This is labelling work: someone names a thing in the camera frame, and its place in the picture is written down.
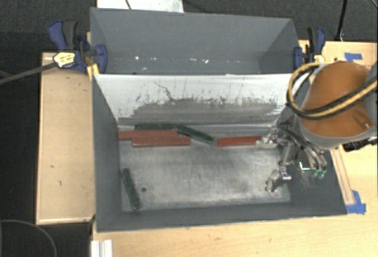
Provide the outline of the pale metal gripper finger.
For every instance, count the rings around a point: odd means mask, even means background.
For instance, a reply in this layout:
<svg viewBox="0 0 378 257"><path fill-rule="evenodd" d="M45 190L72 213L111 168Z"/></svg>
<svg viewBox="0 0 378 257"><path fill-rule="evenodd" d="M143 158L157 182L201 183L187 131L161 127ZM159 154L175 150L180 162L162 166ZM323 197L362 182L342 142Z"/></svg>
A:
<svg viewBox="0 0 378 257"><path fill-rule="evenodd" d="M276 148L278 144L278 130L273 128L261 136L255 143L256 148Z"/></svg>
<svg viewBox="0 0 378 257"><path fill-rule="evenodd" d="M272 193L289 181L292 181L292 176L289 174L287 167L279 166L271 172L266 180L266 191Z"/></svg>

